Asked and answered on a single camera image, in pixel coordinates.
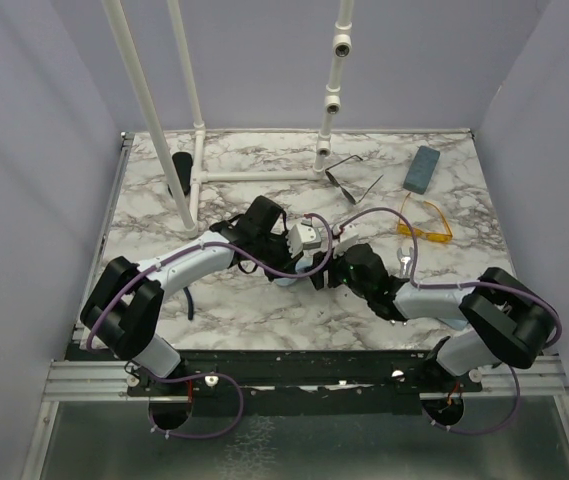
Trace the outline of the black wire-frame sunglasses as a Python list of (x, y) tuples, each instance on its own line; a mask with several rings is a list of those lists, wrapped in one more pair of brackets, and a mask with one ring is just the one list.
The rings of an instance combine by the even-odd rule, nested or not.
[(383, 178), (383, 175), (380, 175), (375, 181), (373, 181), (368, 187), (367, 189), (364, 191), (364, 193), (359, 197), (356, 198), (352, 195), (352, 193), (347, 190), (341, 183), (340, 181), (333, 175), (333, 170), (335, 168), (337, 168), (338, 166), (341, 166), (344, 163), (349, 162), (350, 160), (356, 160), (358, 162), (363, 162), (363, 158), (359, 155), (350, 155), (347, 158), (341, 159), (339, 161), (337, 161), (336, 163), (330, 165), (329, 167), (326, 167), (324, 169), (324, 175), (327, 178), (327, 180), (329, 181), (329, 183), (340, 190), (340, 192), (342, 193), (343, 197), (349, 202), (350, 205), (358, 205), (359, 203), (361, 203), (370, 193), (370, 191), (380, 182), (380, 180)]

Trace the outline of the blue-grey glasses case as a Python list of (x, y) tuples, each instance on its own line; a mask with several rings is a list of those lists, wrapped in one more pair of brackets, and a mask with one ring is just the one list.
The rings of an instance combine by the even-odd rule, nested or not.
[(406, 173), (403, 188), (417, 194), (424, 194), (429, 187), (440, 152), (427, 146), (420, 146)]

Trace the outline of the blue cleaning cloth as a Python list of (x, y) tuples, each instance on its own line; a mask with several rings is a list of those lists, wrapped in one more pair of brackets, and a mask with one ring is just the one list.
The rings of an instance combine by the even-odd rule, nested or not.
[(301, 275), (310, 272), (312, 264), (312, 256), (304, 255), (294, 262), (289, 262), (283, 272), (287, 274)]

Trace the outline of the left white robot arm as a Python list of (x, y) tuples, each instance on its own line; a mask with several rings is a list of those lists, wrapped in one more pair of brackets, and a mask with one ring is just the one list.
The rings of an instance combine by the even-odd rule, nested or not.
[(89, 330), (86, 349), (102, 342), (118, 359), (150, 371), (150, 382), (170, 395), (184, 385), (185, 371), (178, 351), (157, 332), (165, 300), (194, 282), (249, 260), (265, 270), (292, 274), (295, 259), (287, 244), (284, 209), (259, 196), (243, 214), (212, 224), (199, 238), (161, 256), (132, 262), (111, 260), (93, 287), (80, 320)]

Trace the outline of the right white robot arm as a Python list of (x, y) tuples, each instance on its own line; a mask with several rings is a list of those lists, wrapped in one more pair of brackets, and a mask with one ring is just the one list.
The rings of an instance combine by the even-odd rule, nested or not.
[(315, 289), (345, 286), (391, 323), (422, 318), (468, 323), (470, 331), (440, 341), (431, 354), (434, 360), (423, 367), (425, 383), (436, 391), (488, 364), (528, 369), (561, 334), (555, 310), (498, 267), (461, 286), (417, 285), (389, 274), (368, 244), (333, 254), (327, 263), (318, 253), (313, 265), (319, 268), (311, 276)]

